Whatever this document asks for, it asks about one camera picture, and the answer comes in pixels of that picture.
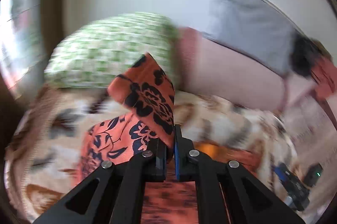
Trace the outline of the orange black floral garment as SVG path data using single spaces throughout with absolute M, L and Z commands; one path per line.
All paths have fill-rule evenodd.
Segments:
M 146 54 L 126 73 L 118 75 L 107 93 L 128 109 L 125 122 L 143 123 L 155 133 L 152 139 L 160 139 L 167 147 L 166 178 L 163 182 L 146 184 L 140 223 L 199 223 L 195 184 L 180 182 L 175 174 L 175 92 L 169 78 L 153 57 Z

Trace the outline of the leaf-patterned beige bedspread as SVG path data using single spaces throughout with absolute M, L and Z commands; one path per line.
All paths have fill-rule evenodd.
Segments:
M 100 90 L 43 88 L 6 151 L 11 204 L 33 222 L 102 161 L 118 164 L 144 151 L 155 133 L 126 117 L 127 109 Z M 274 167 L 284 163 L 303 176 L 289 135 L 270 111 L 177 92 L 174 121 L 198 150 L 220 162 L 243 163 L 281 199 L 287 193 Z

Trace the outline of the salmon pink cloth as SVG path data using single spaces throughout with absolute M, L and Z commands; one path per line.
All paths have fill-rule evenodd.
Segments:
M 315 94 L 323 101 L 336 92 L 336 66 L 326 57 L 318 57 L 311 69 L 311 77 L 317 83 Z

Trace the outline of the green white checkered pillow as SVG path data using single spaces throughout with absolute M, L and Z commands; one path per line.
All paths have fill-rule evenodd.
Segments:
M 174 86 L 178 30 L 157 13 L 127 13 L 89 23 L 62 40 L 44 71 L 55 88 L 105 88 L 145 53 L 150 53 Z

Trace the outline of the black furry cushion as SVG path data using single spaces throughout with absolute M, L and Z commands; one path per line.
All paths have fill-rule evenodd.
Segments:
M 296 34 L 290 55 L 292 71 L 303 77 L 311 76 L 312 67 L 319 55 L 318 47 L 311 39 Z

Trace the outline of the pink cylindrical bolster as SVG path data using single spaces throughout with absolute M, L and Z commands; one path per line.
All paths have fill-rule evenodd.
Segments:
M 195 29 L 180 28 L 178 35 L 180 90 L 218 96 L 250 109 L 283 109 L 287 91 L 281 76 Z

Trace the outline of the stained glass window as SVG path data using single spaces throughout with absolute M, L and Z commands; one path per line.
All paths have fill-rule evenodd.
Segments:
M 40 5 L 41 0 L 1 0 L 1 74 L 14 92 L 46 57 Z

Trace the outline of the grey pillow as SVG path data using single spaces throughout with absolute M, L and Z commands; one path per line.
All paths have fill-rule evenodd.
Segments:
M 285 75 L 297 31 L 263 0 L 212 0 L 206 37 Z

